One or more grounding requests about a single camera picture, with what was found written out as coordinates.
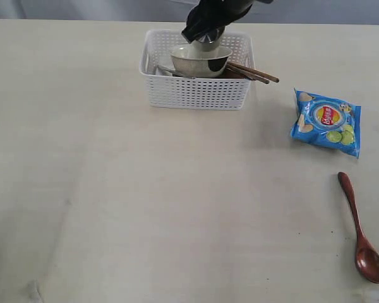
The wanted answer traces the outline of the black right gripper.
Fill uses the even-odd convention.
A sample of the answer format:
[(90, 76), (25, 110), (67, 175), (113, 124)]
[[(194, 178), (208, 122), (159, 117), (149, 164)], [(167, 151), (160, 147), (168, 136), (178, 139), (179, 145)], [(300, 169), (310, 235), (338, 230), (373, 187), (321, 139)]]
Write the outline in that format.
[(248, 14), (254, 3), (272, 2), (273, 0), (201, 0), (189, 12), (181, 35), (191, 44), (212, 30), (240, 20)]

